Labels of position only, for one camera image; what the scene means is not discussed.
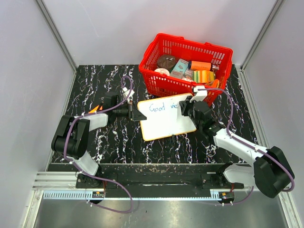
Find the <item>white board yellow frame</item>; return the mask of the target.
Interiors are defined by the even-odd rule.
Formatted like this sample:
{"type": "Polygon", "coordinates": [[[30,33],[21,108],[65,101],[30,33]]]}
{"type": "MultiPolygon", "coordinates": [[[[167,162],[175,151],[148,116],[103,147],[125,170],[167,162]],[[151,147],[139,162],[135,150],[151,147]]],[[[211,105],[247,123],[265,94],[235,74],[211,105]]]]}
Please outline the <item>white board yellow frame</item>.
{"type": "Polygon", "coordinates": [[[181,114],[179,105],[190,95],[186,93],[140,101],[137,108],[147,118],[140,121],[143,139],[152,141],[196,131],[192,120],[181,114]]]}

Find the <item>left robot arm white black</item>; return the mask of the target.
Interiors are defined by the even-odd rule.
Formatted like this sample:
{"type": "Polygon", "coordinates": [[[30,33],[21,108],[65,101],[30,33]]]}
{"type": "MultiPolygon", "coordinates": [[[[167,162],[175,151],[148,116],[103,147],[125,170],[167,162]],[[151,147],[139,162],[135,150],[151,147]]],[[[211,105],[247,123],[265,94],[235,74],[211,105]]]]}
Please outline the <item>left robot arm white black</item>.
{"type": "Polygon", "coordinates": [[[51,149],[73,162],[87,175],[86,182],[93,188],[102,185],[100,166],[87,151],[89,133],[124,117],[129,121],[144,121],[142,114],[132,102],[133,90],[124,92],[123,100],[114,92],[107,93],[103,102],[83,116],[64,115],[61,117],[51,143],[51,149]]]}

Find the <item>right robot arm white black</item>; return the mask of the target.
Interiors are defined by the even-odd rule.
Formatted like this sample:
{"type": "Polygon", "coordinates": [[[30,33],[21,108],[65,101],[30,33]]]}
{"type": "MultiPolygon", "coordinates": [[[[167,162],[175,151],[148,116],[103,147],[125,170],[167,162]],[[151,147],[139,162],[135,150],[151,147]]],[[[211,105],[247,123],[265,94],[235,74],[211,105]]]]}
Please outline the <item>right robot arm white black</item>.
{"type": "Polygon", "coordinates": [[[269,198],[295,188],[295,175],[280,148],[263,147],[232,133],[213,119],[211,109],[204,101],[191,101],[188,97],[179,104],[181,115],[191,119],[205,144],[223,148],[247,163],[247,166],[224,166],[216,176],[218,186],[249,185],[269,198]]]}

